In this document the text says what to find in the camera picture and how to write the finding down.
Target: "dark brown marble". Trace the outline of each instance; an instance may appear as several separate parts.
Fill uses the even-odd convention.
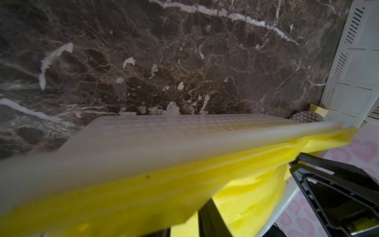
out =
[[[206,95],[203,111],[209,113],[285,118],[319,103],[319,85],[327,78],[350,1],[177,2],[239,13],[269,27],[164,9],[162,1],[3,1],[0,101],[54,119],[0,105],[0,157],[57,149],[98,116],[157,113],[170,102],[182,114],[197,114]],[[52,61],[41,90],[41,60],[69,42],[73,52]],[[129,57],[135,65],[123,68]]]

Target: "yellow plastic bag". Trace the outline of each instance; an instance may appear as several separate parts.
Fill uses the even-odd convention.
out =
[[[354,127],[335,130],[50,196],[1,215],[0,235],[29,236],[48,232],[53,237],[132,237],[152,233],[184,223],[231,180],[249,179],[258,174],[263,180],[271,174],[272,180],[281,179],[283,184],[281,174],[285,173],[285,164],[300,152],[344,146],[352,141],[355,132]],[[284,189],[277,187],[280,191],[273,192],[270,201],[262,205],[274,207],[277,204]],[[230,195],[225,190],[218,197]],[[222,211],[222,216],[228,222],[227,206],[225,209],[227,214]],[[266,217],[272,209],[253,207],[250,211]],[[253,220],[252,214],[246,217],[240,222]],[[256,224],[256,229],[262,226],[259,225],[261,223]],[[236,233],[245,229],[243,223],[229,226]]]

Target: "white marble vein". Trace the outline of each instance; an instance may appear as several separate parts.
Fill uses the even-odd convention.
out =
[[[253,19],[249,16],[245,16],[240,13],[229,13],[227,10],[224,8],[221,9],[209,9],[206,8],[205,6],[202,5],[185,5],[182,3],[178,2],[164,2],[161,0],[149,0],[151,3],[157,3],[159,4],[162,8],[170,8],[170,7],[175,7],[179,8],[181,11],[187,12],[187,13],[195,13],[199,12],[208,16],[216,16],[216,17],[227,17],[233,21],[235,20],[241,20],[246,22],[247,24],[254,25],[257,27],[262,27],[269,29],[271,31],[276,32],[281,38],[287,40],[288,42],[292,42],[296,45],[299,45],[295,40],[291,39],[289,36],[287,36],[283,31],[278,29],[276,26],[268,25],[266,24],[265,21],[258,21],[256,19]]]

